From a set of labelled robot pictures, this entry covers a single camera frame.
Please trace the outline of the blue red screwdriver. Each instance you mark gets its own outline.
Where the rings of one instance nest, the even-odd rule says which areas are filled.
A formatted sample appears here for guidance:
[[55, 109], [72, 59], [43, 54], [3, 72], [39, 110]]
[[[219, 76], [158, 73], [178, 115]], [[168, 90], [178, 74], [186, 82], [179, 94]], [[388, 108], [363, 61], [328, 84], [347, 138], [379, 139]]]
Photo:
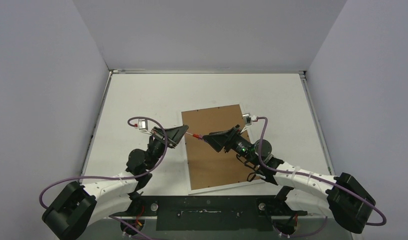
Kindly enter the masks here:
[[201, 141], [204, 140], [204, 139], [203, 139], [203, 136], [202, 136], [201, 134], [190, 133], [190, 132], [185, 132], [185, 134], [190, 135], [190, 136], [192, 136], [192, 137], [194, 137], [194, 138], [196, 138], [196, 139], [199, 139], [199, 140], [201, 140]]

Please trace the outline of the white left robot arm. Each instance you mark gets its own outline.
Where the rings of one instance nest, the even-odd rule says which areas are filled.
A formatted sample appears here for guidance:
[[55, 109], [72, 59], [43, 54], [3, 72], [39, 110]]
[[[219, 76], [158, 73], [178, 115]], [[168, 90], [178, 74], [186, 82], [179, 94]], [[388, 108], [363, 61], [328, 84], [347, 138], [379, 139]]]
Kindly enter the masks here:
[[161, 129], [154, 127], [146, 150], [134, 149], [128, 156], [126, 169], [113, 177], [97, 177], [95, 182], [80, 184], [74, 179], [46, 208], [42, 221], [60, 240], [76, 240], [86, 228], [110, 215], [140, 211], [138, 191], [143, 189], [152, 174], [149, 172], [175, 148], [188, 130], [188, 125]]

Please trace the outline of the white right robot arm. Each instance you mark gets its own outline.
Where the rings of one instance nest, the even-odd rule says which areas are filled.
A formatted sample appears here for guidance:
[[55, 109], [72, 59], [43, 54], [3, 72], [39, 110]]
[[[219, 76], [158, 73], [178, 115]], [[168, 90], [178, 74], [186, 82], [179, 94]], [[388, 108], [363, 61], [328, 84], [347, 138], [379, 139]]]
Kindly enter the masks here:
[[376, 202], [368, 191], [350, 174], [324, 175], [300, 169], [276, 158], [272, 145], [262, 136], [255, 143], [246, 140], [238, 127], [211, 132], [202, 139], [216, 152], [235, 151], [240, 158], [256, 167], [265, 182], [289, 187], [310, 194], [322, 203], [315, 203], [319, 214], [332, 216], [349, 232], [360, 234], [370, 215], [376, 210]]

